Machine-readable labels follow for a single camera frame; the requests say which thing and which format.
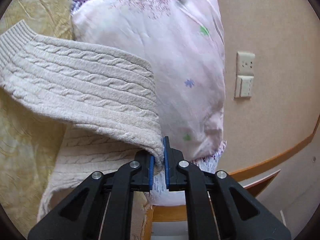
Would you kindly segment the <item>beige cable knit sweater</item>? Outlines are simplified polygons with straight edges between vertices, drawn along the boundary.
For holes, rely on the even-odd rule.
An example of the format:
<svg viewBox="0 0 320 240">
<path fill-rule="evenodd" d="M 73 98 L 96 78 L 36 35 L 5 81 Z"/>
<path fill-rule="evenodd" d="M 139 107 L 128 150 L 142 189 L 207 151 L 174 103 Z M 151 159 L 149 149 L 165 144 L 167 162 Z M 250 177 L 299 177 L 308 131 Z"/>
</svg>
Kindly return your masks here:
<svg viewBox="0 0 320 240">
<path fill-rule="evenodd" d="M 139 150 L 163 166 L 153 72 L 136 55 L 43 36 L 20 21 L 1 35 L 1 87 L 33 113 L 67 124 L 38 219 L 91 173 L 115 172 Z"/>
</svg>

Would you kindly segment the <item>yellow patterned bed sheet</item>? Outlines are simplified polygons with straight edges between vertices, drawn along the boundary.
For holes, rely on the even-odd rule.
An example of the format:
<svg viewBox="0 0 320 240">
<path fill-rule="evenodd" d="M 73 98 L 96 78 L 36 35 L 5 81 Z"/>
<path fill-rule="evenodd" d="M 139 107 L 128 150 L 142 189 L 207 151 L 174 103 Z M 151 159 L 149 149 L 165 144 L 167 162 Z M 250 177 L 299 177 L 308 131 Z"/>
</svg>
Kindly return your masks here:
<svg viewBox="0 0 320 240">
<path fill-rule="evenodd" d="M 6 12 L 1 32 L 24 20 L 39 34 L 70 40 L 71 0 L 1 0 Z M 1 215 L 10 232 L 1 239 L 25 238 L 37 214 L 66 126 L 37 115 L 1 90 Z"/>
</svg>

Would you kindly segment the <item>pink floral upper pillow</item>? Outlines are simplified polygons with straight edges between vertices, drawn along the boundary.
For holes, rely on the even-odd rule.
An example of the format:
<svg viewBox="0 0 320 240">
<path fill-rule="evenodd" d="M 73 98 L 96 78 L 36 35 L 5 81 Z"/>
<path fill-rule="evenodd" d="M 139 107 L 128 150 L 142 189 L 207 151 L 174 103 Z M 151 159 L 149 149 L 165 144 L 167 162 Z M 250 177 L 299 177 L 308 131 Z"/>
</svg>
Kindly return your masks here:
<svg viewBox="0 0 320 240">
<path fill-rule="evenodd" d="M 162 134 L 185 159 L 225 149 L 224 31 L 217 0 L 72 0 L 77 41 L 151 64 Z"/>
</svg>

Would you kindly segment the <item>wooden bed headboard frame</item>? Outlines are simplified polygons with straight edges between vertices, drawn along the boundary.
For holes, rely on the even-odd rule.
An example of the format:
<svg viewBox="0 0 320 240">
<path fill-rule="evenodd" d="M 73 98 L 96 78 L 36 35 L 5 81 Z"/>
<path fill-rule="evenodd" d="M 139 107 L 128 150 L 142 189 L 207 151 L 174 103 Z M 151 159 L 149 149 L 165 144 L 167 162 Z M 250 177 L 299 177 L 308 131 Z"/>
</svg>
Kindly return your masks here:
<svg viewBox="0 0 320 240">
<path fill-rule="evenodd" d="M 319 126 L 287 152 L 234 173 L 287 226 L 293 239 L 319 239 Z M 148 211 L 142 239 L 187 239 L 185 206 Z"/>
</svg>

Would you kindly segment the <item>beige wall light switch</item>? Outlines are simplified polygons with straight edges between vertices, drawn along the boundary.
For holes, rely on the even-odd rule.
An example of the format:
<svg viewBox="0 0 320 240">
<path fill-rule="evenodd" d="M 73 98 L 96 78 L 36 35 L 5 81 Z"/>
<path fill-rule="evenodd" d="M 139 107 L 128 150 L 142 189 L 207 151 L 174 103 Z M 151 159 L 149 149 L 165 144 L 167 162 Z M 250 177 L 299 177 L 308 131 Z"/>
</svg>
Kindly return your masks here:
<svg viewBox="0 0 320 240">
<path fill-rule="evenodd" d="M 235 98 L 250 98 L 252 96 L 254 76 L 238 75 L 235 84 Z"/>
</svg>

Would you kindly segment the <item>beige wall power socket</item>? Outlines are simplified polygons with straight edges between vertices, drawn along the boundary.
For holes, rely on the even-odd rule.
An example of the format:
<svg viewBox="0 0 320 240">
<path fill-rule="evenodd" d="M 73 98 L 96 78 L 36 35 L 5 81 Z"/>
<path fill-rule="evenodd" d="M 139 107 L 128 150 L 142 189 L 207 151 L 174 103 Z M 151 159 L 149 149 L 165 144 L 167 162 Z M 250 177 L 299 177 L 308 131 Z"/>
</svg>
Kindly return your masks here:
<svg viewBox="0 0 320 240">
<path fill-rule="evenodd" d="M 236 54 L 236 74 L 253 76 L 255 54 L 246 51 L 238 51 Z"/>
</svg>

